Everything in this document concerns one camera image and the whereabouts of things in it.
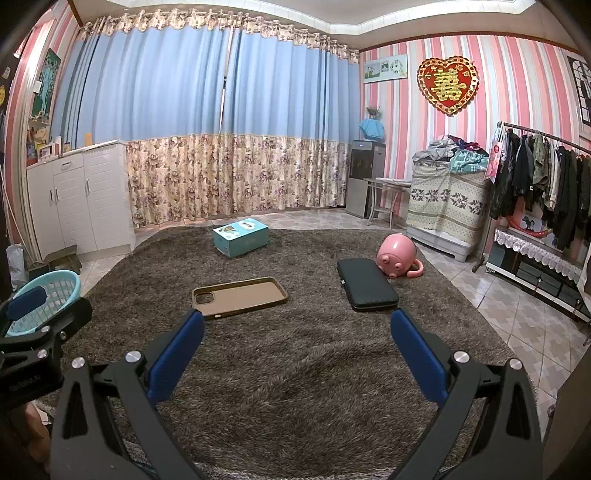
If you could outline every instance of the light blue basket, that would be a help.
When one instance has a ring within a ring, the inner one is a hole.
[[[44,305],[37,307],[30,313],[27,313],[20,320],[12,323],[6,336],[18,336],[33,333],[35,329],[48,321],[62,308],[80,298],[80,277],[70,270],[56,270],[46,273],[27,283],[21,288],[14,298],[28,292],[35,287],[43,287],[47,294],[47,300]]]

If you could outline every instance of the poster on wall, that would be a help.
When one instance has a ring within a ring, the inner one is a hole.
[[[408,77],[408,56],[406,54],[369,60],[363,64],[363,83],[398,80]]]
[[[579,99],[580,117],[583,123],[582,132],[587,133],[586,137],[591,137],[591,69],[583,60],[570,56],[567,56],[567,59]]]
[[[56,86],[57,71],[60,68],[61,58],[56,55],[52,49],[47,50],[47,55],[41,67],[39,81],[41,89],[35,94],[33,99],[33,111],[31,118],[40,122],[49,123],[49,110],[51,108],[51,99],[53,90]]]

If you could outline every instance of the gold chinese character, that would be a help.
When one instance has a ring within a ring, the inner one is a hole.
[[[467,88],[466,84],[460,83],[457,78],[457,70],[449,69],[444,72],[439,69],[433,76],[435,77],[435,87],[431,91],[437,95],[440,102],[448,99],[457,102],[462,96],[460,88]]]

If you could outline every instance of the brown phone case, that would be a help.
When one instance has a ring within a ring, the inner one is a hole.
[[[211,301],[200,302],[199,297],[206,295],[211,296]],[[195,288],[191,295],[193,308],[199,310],[206,320],[266,309],[284,303],[288,298],[287,292],[273,277]]]

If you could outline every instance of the pink toy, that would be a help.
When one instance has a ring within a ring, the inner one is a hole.
[[[400,277],[405,273],[408,278],[416,278],[423,274],[423,263],[416,257],[417,247],[413,241],[405,235],[395,233],[384,240],[379,248],[376,263],[390,278]],[[413,265],[418,270],[410,270]]]

